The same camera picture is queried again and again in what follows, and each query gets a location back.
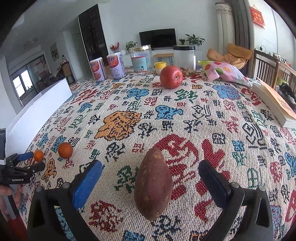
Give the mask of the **small wooden hairpin table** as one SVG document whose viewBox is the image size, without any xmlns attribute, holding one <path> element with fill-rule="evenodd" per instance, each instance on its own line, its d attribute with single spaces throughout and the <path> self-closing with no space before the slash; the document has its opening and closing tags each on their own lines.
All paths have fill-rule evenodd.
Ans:
<svg viewBox="0 0 296 241">
<path fill-rule="evenodd" d="M 173 60 L 174 54 L 173 53 L 155 54 L 154 57 L 157 58 L 159 62 L 162 62 L 164 58 L 165 59 L 167 58 L 169 60 L 170 65 L 174 64 L 174 60 Z"/>
</svg>

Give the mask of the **dining table with chairs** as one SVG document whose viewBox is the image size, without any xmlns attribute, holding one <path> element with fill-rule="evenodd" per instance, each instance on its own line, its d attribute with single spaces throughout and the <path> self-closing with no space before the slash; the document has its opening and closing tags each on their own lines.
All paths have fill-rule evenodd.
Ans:
<svg viewBox="0 0 296 241">
<path fill-rule="evenodd" d="M 57 70 L 56 79 L 59 81 L 64 78 L 66 78 L 68 84 L 75 82 L 69 61 L 63 62 Z"/>
</svg>

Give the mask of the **red wall hanging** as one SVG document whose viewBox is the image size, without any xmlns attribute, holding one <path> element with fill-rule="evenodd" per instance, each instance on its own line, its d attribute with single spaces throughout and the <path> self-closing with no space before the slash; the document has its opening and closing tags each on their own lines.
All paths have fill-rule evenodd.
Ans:
<svg viewBox="0 0 296 241">
<path fill-rule="evenodd" d="M 260 26 L 261 28 L 264 28 L 265 23 L 264 23 L 262 13 L 253 7 L 250 7 L 250 12 L 251 12 L 251 17 L 252 17 L 253 23 Z"/>
</svg>

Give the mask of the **left pink tin can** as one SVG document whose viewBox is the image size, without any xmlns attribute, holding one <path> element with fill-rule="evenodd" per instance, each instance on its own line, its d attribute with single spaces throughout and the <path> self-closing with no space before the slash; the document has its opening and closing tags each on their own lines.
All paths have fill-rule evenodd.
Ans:
<svg viewBox="0 0 296 241">
<path fill-rule="evenodd" d="M 90 66 L 91 66 L 93 77 L 96 81 L 102 82 L 106 80 L 107 75 L 106 75 L 106 70 L 105 70 L 102 57 L 91 60 Z"/>
</svg>

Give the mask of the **colourful snack bag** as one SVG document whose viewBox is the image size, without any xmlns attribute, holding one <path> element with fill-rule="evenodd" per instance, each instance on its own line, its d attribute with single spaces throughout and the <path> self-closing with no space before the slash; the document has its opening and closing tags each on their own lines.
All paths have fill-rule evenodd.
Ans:
<svg viewBox="0 0 296 241">
<path fill-rule="evenodd" d="M 226 82 L 232 82 L 252 87 L 252 83 L 241 71 L 228 63 L 218 61 L 198 61 L 210 81 L 221 78 Z"/>
</svg>

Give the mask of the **orange tangerine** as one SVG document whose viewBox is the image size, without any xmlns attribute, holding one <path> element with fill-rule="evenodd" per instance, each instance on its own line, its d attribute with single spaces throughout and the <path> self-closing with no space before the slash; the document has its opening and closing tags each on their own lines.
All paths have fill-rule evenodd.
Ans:
<svg viewBox="0 0 296 241">
<path fill-rule="evenodd" d="M 63 142 L 58 147 L 59 156 L 63 159 L 69 159 L 73 154 L 73 148 L 68 142 Z"/>
<path fill-rule="evenodd" d="M 34 160 L 39 163 L 43 160 L 44 154 L 41 150 L 35 150 L 33 157 L 34 157 Z"/>
</svg>

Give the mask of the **green potted plant right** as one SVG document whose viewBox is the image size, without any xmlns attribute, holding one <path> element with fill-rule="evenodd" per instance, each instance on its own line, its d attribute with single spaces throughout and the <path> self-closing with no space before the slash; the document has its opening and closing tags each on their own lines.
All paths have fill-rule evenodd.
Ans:
<svg viewBox="0 0 296 241">
<path fill-rule="evenodd" d="M 204 38 L 200 36 L 197 37 L 195 34 L 193 35 L 185 34 L 185 36 L 187 37 L 186 41 L 189 43 L 189 45 L 201 46 L 205 42 Z"/>
</svg>

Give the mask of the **wooden side table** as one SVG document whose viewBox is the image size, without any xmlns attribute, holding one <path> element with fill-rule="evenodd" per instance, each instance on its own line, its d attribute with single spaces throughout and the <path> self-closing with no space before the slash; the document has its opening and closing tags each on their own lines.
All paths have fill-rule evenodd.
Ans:
<svg viewBox="0 0 296 241">
<path fill-rule="evenodd" d="M 295 93 L 295 70 L 278 58 L 259 50 L 253 51 L 252 77 L 262 80 L 273 89 L 286 82 Z"/>
</svg>

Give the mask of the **long sweet potato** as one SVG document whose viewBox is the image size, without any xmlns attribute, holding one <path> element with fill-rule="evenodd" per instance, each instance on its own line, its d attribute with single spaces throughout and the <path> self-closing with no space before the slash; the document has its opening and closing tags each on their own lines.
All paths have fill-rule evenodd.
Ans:
<svg viewBox="0 0 296 241">
<path fill-rule="evenodd" d="M 140 214 L 149 221 L 159 218 L 173 192 L 171 172 L 159 148 L 151 148 L 137 172 L 134 201 Z"/>
</svg>

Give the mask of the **white cardboard box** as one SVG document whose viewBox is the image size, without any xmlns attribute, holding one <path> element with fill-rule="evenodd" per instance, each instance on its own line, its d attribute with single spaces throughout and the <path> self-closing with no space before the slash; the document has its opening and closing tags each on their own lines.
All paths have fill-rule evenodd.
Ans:
<svg viewBox="0 0 296 241">
<path fill-rule="evenodd" d="M 37 94 L 6 129 L 6 156 L 25 153 L 47 120 L 71 96 L 65 78 Z"/>
</svg>

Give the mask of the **dark glass cabinet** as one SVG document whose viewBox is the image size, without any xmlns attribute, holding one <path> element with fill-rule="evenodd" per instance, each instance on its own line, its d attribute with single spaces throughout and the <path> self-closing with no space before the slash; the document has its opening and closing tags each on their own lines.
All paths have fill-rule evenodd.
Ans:
<svg viewBox="0 0 296 241">
<path fill-rule="evenodd" d="M 88 60 L 103 58 L 105 66 L 107 62 L 107 44 L 104 37 L 98 5 L 92 6 L 78 16 L 81 36 Z"/>
</svg>

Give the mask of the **white standing air conditioner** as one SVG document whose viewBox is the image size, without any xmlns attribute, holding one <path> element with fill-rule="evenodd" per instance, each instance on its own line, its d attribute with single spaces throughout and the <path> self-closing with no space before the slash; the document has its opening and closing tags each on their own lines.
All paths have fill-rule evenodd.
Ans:
<svg viewBox="0 0 296 241">
<path fill-rule="evenodd" d="M 215 3 L 218 20 L 219 50 L 222 55 L 228 53 L 228 44 L 235 44 L 234 17 L 230 4 L 224 2 Z"/>
</svg>

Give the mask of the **clear jar black lid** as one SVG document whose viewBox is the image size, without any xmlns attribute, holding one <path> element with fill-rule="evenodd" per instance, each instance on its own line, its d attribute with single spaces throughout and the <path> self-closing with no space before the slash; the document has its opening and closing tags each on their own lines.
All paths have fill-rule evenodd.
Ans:
<svg viewBox="0 0 296 241">
<path fill-rule="evenodd" d="M 196 70 L 195 46 L 173 45 L 174 65 L 179 68 Z"/>
</svg>

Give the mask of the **red apple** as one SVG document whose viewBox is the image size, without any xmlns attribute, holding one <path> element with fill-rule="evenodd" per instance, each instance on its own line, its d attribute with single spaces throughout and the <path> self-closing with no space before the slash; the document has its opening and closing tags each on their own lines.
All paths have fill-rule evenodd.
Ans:
<svg viewBox="0 0 296 241">
<path fill-rule="evenodd" d="M 180 68 L 170 65 L 162 69 L 159 79 L 163 87 L 175 89 L 181 85 L 184 77 Z"/>
</svg>

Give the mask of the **red flower vase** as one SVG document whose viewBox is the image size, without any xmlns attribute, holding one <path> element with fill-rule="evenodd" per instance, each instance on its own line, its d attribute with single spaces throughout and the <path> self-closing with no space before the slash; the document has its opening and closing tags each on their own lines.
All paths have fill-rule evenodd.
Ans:
<svg viewBox="0 0 296 241">
<path fill-rule="evenodd" d="M 115 45 L 111 44 L 110 49 L 111 49 L 112 53 L 117 53 L 117 52 L 119 52 L 119 47 L 120 47 L 120 44 L 119 44 L 119 42 L 117 42 Z"/>
</svg>

